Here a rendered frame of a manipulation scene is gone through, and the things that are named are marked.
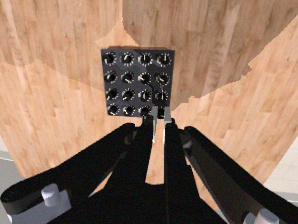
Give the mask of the black knob box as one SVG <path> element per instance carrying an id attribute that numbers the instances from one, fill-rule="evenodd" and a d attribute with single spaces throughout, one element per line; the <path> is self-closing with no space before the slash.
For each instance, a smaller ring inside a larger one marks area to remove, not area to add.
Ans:
<path id="1" fill-rule="evenodd" d="M 174 57 L 175 50 L 101 49 L 107 115 L 142 118 L 158 106 L 157 119 L 164 119 Z"/>

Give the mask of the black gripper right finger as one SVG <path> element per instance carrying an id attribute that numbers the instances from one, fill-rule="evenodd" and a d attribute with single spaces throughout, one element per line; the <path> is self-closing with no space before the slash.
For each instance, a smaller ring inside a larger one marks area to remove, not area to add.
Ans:
<path id="1" fill-rule="evenodd" d="M 298 224 L 297 206 L 264 187 L 197 128 L 178 128 L 170 107 L 164 110 L 163 143 L 167 224 L 211 224 L 192 167 L 229 224 Z"/>

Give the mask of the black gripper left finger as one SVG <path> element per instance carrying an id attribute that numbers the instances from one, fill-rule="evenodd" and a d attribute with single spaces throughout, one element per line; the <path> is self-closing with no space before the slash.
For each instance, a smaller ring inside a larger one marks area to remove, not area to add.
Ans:
<path id="1" fill-rule="evenodd" d="M 7 188 L 0 200 L 11 223 L 50 222 L 87 199 L 112 172 L 79 224 L 127 224 L 138 181 L 146 181 L 157 114 L 153 106 L 141 126 L 125 123 L 58 166 Z"/>

